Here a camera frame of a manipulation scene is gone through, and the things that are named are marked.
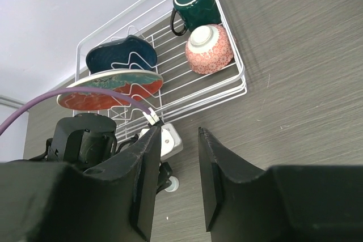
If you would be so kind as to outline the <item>dark blue plate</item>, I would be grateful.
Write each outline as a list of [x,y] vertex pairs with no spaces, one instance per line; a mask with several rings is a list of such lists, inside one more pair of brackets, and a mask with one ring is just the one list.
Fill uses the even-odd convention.
[[135,35],[96,46],[86,56],[86,65],[92,74],[111,69],[152,71],[156,64],[154,48]]

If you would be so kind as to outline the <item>white bottle cap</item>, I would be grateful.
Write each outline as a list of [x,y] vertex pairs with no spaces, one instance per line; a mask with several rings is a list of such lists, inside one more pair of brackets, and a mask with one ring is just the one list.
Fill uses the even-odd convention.
[[179,188],[179,180],[175,176],[171,176],[169,178],[169,181],[171,182],[171,184],[165,189],[165,191],[175,192]]

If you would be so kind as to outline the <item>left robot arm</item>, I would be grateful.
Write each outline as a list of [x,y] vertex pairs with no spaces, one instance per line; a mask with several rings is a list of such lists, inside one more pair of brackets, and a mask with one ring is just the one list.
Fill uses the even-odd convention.
[[168,163],[156,165],[168,140],[162,121],[118,143],[114,120],[93,113],[66,117],[56,125],[42,155],[26,160],[22,173],[33,187],[59,186],[88,195],[146,198],[172,185]]

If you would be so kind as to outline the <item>dark green mug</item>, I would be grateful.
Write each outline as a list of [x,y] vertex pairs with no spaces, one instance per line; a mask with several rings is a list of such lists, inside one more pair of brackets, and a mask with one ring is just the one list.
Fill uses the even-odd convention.
[[[174,35],[182,36],[187,31],[194,31],[197,27],[208,24],[222,23],[216,0],[172,0],[173,9],[170,18],[170,28]],[[183,29],[174,28],[175,16],[179,15],[183,21]]]

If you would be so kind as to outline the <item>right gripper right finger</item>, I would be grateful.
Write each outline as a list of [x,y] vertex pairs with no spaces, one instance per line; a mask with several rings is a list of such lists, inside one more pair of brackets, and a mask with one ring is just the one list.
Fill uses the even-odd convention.
[[199,128],[206,230],[213,241],[361,241],[360,165],[266,170]]

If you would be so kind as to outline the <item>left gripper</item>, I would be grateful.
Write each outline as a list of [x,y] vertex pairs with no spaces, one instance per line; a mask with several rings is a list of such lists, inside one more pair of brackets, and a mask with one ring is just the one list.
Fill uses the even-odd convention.
[[170,177],[172,176],[172,169],[168,162],[161,162],[159,166],[159,175],[158,175],[158,182],[157,182],[157,192],[161,192],[162,190],[165,190],[168,188],[172,182],[170,180]]

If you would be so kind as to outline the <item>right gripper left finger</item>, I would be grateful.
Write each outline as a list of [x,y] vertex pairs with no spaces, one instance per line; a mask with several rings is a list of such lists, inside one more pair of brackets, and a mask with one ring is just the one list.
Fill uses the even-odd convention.
[[81,172],[67,163],[1,164],[2,241],[149,241],[161,129]]

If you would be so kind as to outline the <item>red teal plate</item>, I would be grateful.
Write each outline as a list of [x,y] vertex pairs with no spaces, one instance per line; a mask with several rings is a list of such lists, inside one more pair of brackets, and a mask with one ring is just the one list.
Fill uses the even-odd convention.
[[[72,87],[90,87],[123,94],[135,101],[141,101],[155,95],[163,86],[164,80],[156,72],[141,69],[113,69],[95,73],[82,78]],[[75,92],[57,96],[57,104],[76,111],[107,110],[115,106],[128,106],[125,99],[95,92]]]

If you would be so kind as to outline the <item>pink patterned bowl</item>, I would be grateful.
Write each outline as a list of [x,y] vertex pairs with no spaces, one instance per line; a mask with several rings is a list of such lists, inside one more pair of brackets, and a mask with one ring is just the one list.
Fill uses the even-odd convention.
[[233,60],[234,52],[225,28],[208,24],[192,31],[185,56],[192,71],[207,75],[226,67]]

